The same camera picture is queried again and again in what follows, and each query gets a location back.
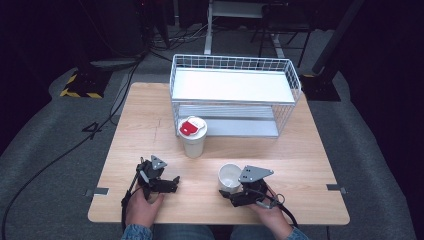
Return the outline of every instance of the yellow black tape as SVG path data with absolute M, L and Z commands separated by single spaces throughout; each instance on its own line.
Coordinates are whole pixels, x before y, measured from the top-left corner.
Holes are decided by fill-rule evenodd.
M 87 84 L 87 79 L 79 76 L 78 71 L 76 71 L 69 78 L 66 86 L 60 93 L 60 96 L 103 98 L 104 90 L 107 86 L 110 75 L 111 73 L 103 73 L 103 75 L 100 75 L 98 78 L 90 80 L 97 81 L 95 84 Z

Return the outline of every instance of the person's hand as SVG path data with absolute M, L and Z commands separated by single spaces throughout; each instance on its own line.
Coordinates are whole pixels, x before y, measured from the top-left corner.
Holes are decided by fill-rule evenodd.
M 276 196 L 275 192 L 269 186 L 268 189 L 268 196 Z M 267 198 L 264 200 L 264 203 L 267 205 L 269 205 L 269 202 L 270 201 Z M 250 204 L 247 205 L 247 207 L 258 214 L 259 219 L 272 231 L 276 239 L 286 239 L 292 233 L 293 228 L 287 222 L 283 212 L 277 206 L 267 209 L 257 204 Z
M 150 228 L 164 198 L 165 194 L 160 193 L 153 203 L 149 203 L 144 198 L 143 189 L 136 190 L 128 202 L 125 224 Z

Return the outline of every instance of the wire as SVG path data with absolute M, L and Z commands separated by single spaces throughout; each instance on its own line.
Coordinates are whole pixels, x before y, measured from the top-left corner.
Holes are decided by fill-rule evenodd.
M 112 117 L 118 112 L 118 110 L 120 109 L 120 107 L 121 107 L 121 105 L 124 103 L 124 100 L 125 100 L 125 96 L 128 94 L 128 91 L 129 91 L 129 88 L 130 88 L 130 83 L 131 83 L 131 79 L 132 79 L 132 77 L 133 77 L 133 75 L 134 75 L 134 72 L 135 72 L 135 70 L 138 68 L 138 66 L 140 65 L 140 63 L 141 63 L 141 61 L 142 61 L 142 59 L 139 59 L 139 61 L 131 68 L 131 70 L 129 71 L 129 73 L 128 73 L 128 77 L 127 77 L 127 82 L 124 84 L 124 86 L 119 90 L 119 92 L 118 92 L 118 95 L 116 96 L 116 98 L 115 98 L 115 101 L 113 102 L 113 104 L 112 104 L 112 107 L 110 108 L 110 113 L 109 113 L 109 121 L 113 124 L 113 125 L 115 125 L 115 126 L 117 126 L 118 124 L 117 123 L 115 123 L 115 122 L 113 122 L 112 121 Z M 124 93 L 124 95 L 122 96 L 122 99 L 121 99 L 121 101 L 119 102 L 119 104 L 118 104 L 118 106 L 116 107 L 116 109 L 115 109 L 115 111 L 112 111 L 113 110 L 113 106 L 115 106 L 115 104 L 116 104 L 116 101 L 118 100 L 118 98 L 119 98 L 119 96 L 121 95 L 121 93 L 122 93 L 122 90 L 125 88 L 125 93 Z
M 84 6 L 84 4 L 81 2 L 81 0 L 78 0 L 79 4 L 81 5 L 82 9 L 84 10 L 85 15 L 88 17 L 88 19 L 90 20 L 91 25 L 94 27 L 94 30 L 96 31 L 97 35 L 99 36 L 100 40 L 114 53 L 116 53 L 117 55 L 121 56 L 121 57 L 138 57 L 138 55 L 142 55 L 145 51 L 144 49 L 135 55 L 126 55 L 123 54 L 117 50 L 115 50 L 107 41 L 106 39 L 103 37 L 103 35 L 100 33 L 99 28 L 96 26 L 96 23 L 94 22 L 93 18 L 90 16 L 90 13 L 87 11 L 87 8 Z
M 326 229 L 327 229 L 327 240 L 330 240 L 330 226 L 327 226 Z
M 129 82 L 131 81 L 135 70 L 137 69 L 137 67 L 139 66 L 140 62 L 142 62 L 142 60 L 144 59 L 144 57 L 141 57 L 138 59 L 137 63 L 133 66 L 133 68 L 131 69 L 129 76 L 128 76 L 128 81 L 127 81 L 127 88 L 125 90 L 125 95 L 128 93 L 128 89 L 129 89 Z M 72 151 L 74 151 L 75 149 L 77 149 L 78 147 L 80 147 L 83 143 L 85 143 L 88 139 L 92 138 L 94 136 L 94 134 L 96 134 L 108 121 L 111 120 L 111 118 L 116 114 L 116 112 L 118 111 L 119 107 L 122 105 L 122 103 L 124 102 L 124 100 L 121 100 L 121 102 L 119 103 L 119 106 L 111 113 L 109 114 L 109 117 L 102 123 L 100 124 L 99 128 L 95 129 L 91 134 L 89 134 L 87 137 L 85 137 L 82 141 L 80 141 L 79 143 L 77 143 L 75 146 L 73 146 L 72 148 L 70 148 L 68 151 L 66 151 L 65 153 L 63 153 L 62 155 L 60 155 L 59 157 L 57 157 L 56 159 L 54 159 L 53 161 L 51 161 L 49 164 L 47 164 L 46 166 L 44 166 L 41 170 L 39 170 L 33 177 L 31 177 L 20 189 L 19 191 L 15 194 L 15 196 L 12 198 L 12 200 L 9 202 L 8 206 L 6 207 L 6 210 L 4 212 L 3 215 L 3 221 L 2 221 L 2 240 L 6 240 L 6 221 L 7 221 L 7 215 L 9 214 L 9 211 L 13 205 L 13 203 L 16 201 L 16 199 L 19 197 L 19 195 L 22 193 L 23 190 L 25 190 L 25 188 L 35 179 L 37 178 L 41 173 L 43 173 L 47 168 L 49 168 L 50 166 L 52 166 L 53 164 L 55 164 L 56 162 L 58 162 L 59 160 L 61 160 L 63 157 L 65 157 L 66 155 L 68 155 L 69 153 L 71 153 Z

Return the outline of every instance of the white wire basket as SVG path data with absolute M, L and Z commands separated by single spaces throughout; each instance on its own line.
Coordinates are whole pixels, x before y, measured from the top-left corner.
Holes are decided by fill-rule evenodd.
M 189 116 L 208 136 L 279 137 L 301 95 L 288 59 L 174 55 L 170 95 L 175 134 Z

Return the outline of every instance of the paper cup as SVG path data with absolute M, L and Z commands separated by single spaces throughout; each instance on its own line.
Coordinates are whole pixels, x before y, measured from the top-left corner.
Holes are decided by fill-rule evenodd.
M 239 177 L 241 169 L 232 163 L 227 163 L 219 169 L 219 188 L 222 191 L 235 193 L 240 187 Z
M 183 119 L 178 124 L 178 131 L 187 157 L 200 157 L 203 153 L 203 146 L 208 131 L 205 120 L 194 116 Z

